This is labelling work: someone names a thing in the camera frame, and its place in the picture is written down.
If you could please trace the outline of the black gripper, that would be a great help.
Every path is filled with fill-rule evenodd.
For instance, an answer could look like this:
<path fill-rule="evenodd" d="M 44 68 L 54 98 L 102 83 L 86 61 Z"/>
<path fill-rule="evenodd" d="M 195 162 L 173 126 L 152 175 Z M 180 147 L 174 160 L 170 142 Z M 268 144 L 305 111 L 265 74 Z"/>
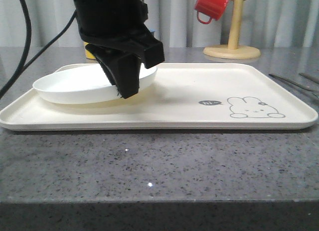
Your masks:
<path fill-rule="evenodd" d="M 144 0 L 73 0 L 80 37 L 129 39 L 145 68 L 164 62 L 163 43 L 145 26 L 148 5 Z M 134 54 L 93 44 L 85 46 L 98 61 L 109 82 L 127 99 L 139 91 L 140 60 Z"/>

